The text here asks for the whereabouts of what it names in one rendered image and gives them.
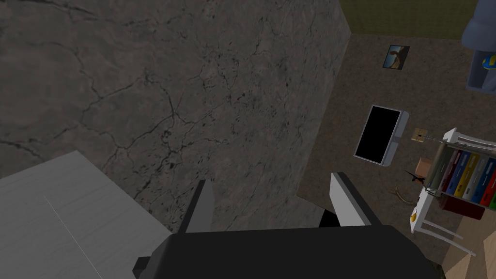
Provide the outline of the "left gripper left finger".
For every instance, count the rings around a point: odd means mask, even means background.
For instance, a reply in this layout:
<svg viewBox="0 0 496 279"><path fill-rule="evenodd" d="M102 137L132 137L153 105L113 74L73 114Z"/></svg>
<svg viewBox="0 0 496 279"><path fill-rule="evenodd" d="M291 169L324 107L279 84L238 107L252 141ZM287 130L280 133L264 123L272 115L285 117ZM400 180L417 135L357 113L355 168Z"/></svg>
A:
<svg viewBox="0 0 496 279"><path fill-rule="evenodd" d="M214 203L215 198L211 180L200 180L178 233L209 232L214 213Z"/></svg>

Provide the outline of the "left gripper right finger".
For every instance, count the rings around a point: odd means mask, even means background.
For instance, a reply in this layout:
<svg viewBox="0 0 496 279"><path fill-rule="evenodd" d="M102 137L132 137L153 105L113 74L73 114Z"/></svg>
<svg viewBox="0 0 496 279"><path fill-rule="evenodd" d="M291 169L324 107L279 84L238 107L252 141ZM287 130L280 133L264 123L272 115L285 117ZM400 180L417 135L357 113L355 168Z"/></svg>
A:
<svg viewBox="0 0 496 279"><path fill-rule="evenodd" d="M329 197L342 227L381 224L345 173L331 174Z"/></svg>

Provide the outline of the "white bookshelf with books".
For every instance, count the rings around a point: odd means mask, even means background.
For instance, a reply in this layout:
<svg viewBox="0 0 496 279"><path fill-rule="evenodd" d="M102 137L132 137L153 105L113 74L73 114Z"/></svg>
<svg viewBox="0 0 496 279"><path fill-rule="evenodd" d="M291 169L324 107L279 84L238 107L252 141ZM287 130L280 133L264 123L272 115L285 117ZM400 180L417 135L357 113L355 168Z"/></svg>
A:
<svg viewBox="0 0 496 279"><path fill-rule="evenodd" d="M427 221L426 215L432 201L442 197L452 197L479 208L489 207L491 195L487 191L495 190L492 179L496 178L496 142L470 137L454 128L443 136L440 143L410 216L410 230L433 236L475 256L474 252L422 228L422 225L427 224L462 239L462 236Z"/></svg>

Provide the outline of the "pale grey cupboard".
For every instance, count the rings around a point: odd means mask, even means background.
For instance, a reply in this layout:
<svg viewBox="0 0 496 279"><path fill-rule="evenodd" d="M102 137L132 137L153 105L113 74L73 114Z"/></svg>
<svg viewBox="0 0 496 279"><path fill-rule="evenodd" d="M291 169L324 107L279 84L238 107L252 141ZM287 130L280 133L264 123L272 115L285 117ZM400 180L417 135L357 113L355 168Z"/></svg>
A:
<svg viewBox="0 0 496 279"><path fill-rule="evenodd" d="M0 279L135 279L169 235L77 151L0 179Z"/></svg>

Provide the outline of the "black wall television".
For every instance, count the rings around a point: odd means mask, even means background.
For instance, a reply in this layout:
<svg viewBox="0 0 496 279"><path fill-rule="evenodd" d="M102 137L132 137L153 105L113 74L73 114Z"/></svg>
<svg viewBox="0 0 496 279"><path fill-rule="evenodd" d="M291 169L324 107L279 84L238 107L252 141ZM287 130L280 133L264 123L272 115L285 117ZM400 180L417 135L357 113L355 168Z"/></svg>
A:
<svg viewBox="0 0 496 279"><path fill-rule="evenodd" d="M354 157L380 166L390 166L408 118L407 111L372 105Z"/></svg>

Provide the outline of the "small framed wall picture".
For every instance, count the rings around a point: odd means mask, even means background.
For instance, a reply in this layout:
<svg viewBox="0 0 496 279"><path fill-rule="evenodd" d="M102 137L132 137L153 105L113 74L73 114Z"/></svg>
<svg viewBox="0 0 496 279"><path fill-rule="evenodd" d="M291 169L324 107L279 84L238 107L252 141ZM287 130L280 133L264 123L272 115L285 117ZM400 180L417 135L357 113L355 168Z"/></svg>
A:
<svg viewBox="0 0 496 279"><path fill-rule="evenodd" d="M383 67L401 70L409 53L409 49L410 46L390 45Z"/></svg>

